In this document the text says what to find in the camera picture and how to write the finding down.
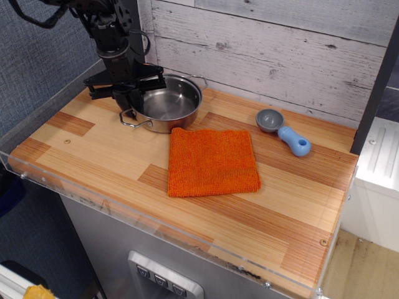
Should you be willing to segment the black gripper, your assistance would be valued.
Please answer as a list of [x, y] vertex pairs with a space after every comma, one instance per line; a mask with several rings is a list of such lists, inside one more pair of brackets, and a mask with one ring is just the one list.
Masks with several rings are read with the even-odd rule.
[[163, 67], [144, 64], [127, 54], [127, 49], [118, 51], [97, 51], [105, 70], [84, 80], [93, 100], [113, 97], [125, 112], [126, 116], [135, 120], [137, 113], [144, 112], [142, 93], [166, 87]]

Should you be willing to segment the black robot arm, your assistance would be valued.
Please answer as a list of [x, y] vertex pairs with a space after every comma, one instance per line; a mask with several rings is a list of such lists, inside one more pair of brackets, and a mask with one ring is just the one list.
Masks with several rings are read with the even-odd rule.
[[132, 16], [121, 1], [44, 1], [45, 4], [69, 9], [80, 19], [105, 70], [84, 80], [93, 100], [112, 97], [125, 111], [144, 112], [144, 94], [166, 87], [163, 68], [145, 64], [142, 57], [149, 49], [130, 43], [130, 35], [146, 36], [132, 28]]

